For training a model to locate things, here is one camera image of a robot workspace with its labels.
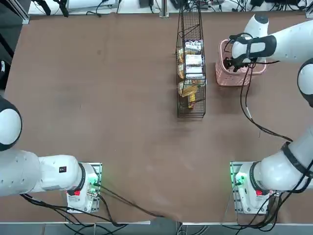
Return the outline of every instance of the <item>snack package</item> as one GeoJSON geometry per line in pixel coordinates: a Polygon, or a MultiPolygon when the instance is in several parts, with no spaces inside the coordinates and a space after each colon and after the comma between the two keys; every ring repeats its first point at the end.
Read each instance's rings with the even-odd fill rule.
{"type": "MultiPolygon", "coordinates": [[[[179,77],[184,79],[184,65],[179,65],[178,67],[179,77]]],[[[185,84],[188,85],[204,85],[205,76],[202,73],[202,67],[192,67],[186,66],[186,81],[185,84]]]]}
{"type": "Polygon", "coordinates": [[[201,55],[186,55],[186,66],[202,66],[202,56],[201,55]]]}
{"type": "Polygon", "coordinates": [[[199,41],[187,41],[185,42],[185,50],[191,50],[195,52],[200,52],[202,50],[202,40],[199,41]]]}
{"type": "Polygon", "coordinates": [[[188,108],[189,109],[193,109],[194,108],[194,103],[196,101],[196,95],[195,94],[191,94],[188,96],[188,108]]]}
{"type": "Polygon", "coordinates": [[[189,84],[186,84],[186,82],[187,81],[185,81],[185,86],[184,86],[184,82],[179,82],[178,83],[178,93],[179,93],[179,95],[181,97],[185,97],[187,95],[194,94],[198,90],[198,86],[197,85],[189,85],[189,84]]]}
{"type": "MultiPolygon", "coordinates": [[[[185,42],[185,55],[200,54],[202,50],[202,40],[200,41],[187,41],[185,42]]],[[[183,49],[179,50],[179,62],[183,63],[183,49]]]]}
{"type": "MultiPolygon", "coordinates": [[[[181,79],[184,79],[184,65],[183,64],[178,66],[178,74],[181,79]]],[[[191,79],[191,78],[201,79],[201,77],[203,77],[202,66],[198,66],[198,67],[186,66],[186,74],[187,74],[186,78],[188,77],[188,79],[191,79]]]]}
{"type": "MultiPolygon", "coordinates": [[[[193,51],[193,50],[187,50],[185,49],[185,55],[195,55],[197,52],[193,51]]],[[[183,63],[184,62],[184,58],[183,58],[183,50],[182,48],[178,51],[178,58],[179,58],[179,62],[183,63]]]]}

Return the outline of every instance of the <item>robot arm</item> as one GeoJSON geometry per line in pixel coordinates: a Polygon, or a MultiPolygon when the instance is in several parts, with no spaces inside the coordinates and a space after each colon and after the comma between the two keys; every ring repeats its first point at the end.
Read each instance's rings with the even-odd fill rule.
{"type": "Polygon", "coordinates": [[[303,63],[298,73],[298,88],[313,107],[313,21],[306,21],[268,35],[268,18],[254,15],[241,36],[232,35],[232,57],[228,68],[240,68],[266,59],[303,63]]]}
{"type": "MultiPolygon", "coordinates": [[[[268,18],[254,15],[245,34],[230,36],[233,41],[228,69],[240,68],[266,59],[302,63],[298,72],[298,88],[313,107],[313,21],[307,21],[268,35],[268,18]]],[[[260,162],[245,162],[234,181],[244,213],[256,213],[268,199],[270,191],[294,189],[313,160],[313,126],[298,140],[285,144],[276,154],[260,162]]],[[[297,189],[313,178],[313,167],[305,174],[297,189]]]]}
{"type": "Polygon", "coordinates": [[[38,157],[11,149],[22,131],[17,108],[0,96],[0,196],[66,190],[69,207],[91,212],[98,175],[74,156],[38,157]]]}

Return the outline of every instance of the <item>floor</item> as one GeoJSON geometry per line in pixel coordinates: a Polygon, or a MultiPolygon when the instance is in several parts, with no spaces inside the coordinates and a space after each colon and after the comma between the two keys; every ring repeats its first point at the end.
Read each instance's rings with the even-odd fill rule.
{"type": "MultiPolygon", "coordinates": [[[[30,0],[20,0],[20,3],[25,9],[28,9],[30,0]]],[[[8,11],[5,7],[0,4],[0,32],[6,38],[9,45],[12,49],[15,49],[17,44],[20,30],[22,27],[22,21],[14,13],[8,11]]],[[[0,46],[0,58],[5,59],[11,62],[10,56],[6,51],[0,46]]],[[[71,226],[73,229],[79,229],[78,226],[71,226]]],[[[111,231],[114,230],[112,225],[105,225],[106,228],[111,231]]],[[[188,226],[186,235],[193,235],[199,231],[202,226],[188,226]]],[[[63,235],[73,235],[74,232],[66,228],[63,224],[0,224],[0,231],[2,235],[54,235],[54,234],[63,234],[63,235]]],[[[169,219],[155,219],[151,222],[151,225],[129,225],[126,228],[118,231],[114,234],[116,235],[174,235],[177,231],[177,227],[174,221],[169,219]]],[[[292,234],[301,234],[301,235],[311,235],[313,232],[313,226],[303,225],[276,225],[276,227],[268,232],[268,235],[292,235],[292,234]]],[[[82,230],[82,233],[85,235],[92,235],[93,228],[87,228],[82,230]]],[[[106,231],[103,231],[100,228],[96,229],[97,235],[105,234],[106,231]]],[[[219,225],[211,226],[205,233],[205,235],[233,235],[235,230],[230,230],[219,225]]],[[[240,235],[258,235],[263,234],[261,231],[246,229],[240,232],[240,235]]]]}

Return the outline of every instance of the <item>brown table surface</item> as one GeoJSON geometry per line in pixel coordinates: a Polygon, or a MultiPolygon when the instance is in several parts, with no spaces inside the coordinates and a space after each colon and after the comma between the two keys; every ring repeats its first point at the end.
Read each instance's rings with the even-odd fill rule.
{"type": "MultiPolygon", "coordinates": [[[[270,33],[306,20],[293,12],[266,14],[270,33]]],[[[32,17],[22,28],[5,92],[23,117],[16,148],[102,162],[104,184],[145,209],[179,221],[222,222],[231,191],[229,162],[261,160],[283,144],[259,136],[242,114],[239,90],[215,81],[219,42],[242,32],[251,15],[203,14],[207,113],[194,122],[176,117],[177,15],[32,17]]],[[[297,88],[299,68],[269,66],[248,98],[257,122],[291,138],[313,117],[297,88]]],[[[66,203],[59,191],[36,197],[66,203]]],[[[312,191],[292,196],[279,222],[313,223],[312,197],[312,191]]],[[[107,201],[117,221],[152,219],[107,201]]],[[[1,198],[0,208],[2,222],[63,221],[19,196],[1,198]]],[[[100,210],[106,216],[103,205],[100,210]]],[[[224,221],[236,221],[232,202],[224,221]]]]}

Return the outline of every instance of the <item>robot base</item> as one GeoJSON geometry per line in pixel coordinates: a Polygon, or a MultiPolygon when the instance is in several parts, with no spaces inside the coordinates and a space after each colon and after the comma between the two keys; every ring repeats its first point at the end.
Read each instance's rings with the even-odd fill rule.
{"type": "MultiPolygon", "coordinates": [[[[100,189],[91,183],[101,184],[102,163],[81,163],[86,172],[85,183],[79,192],[71,196],[67,193],[67,206],[93,213],[99,211],[100,199],[97,197],[100,189]]],[[[68,210],[70,213],[81,213],[68,210]]]]}
{"type": "MultiPolygon", "coordinates": [[[[250,182],[249,171],[253,162],[230,162],[230,175],[233,187],[235,210],[237,213],[256,214],[269,194],[259,195],[250,182]]],[[[266,202],[259,214],[267,212],[266,202]]]]}

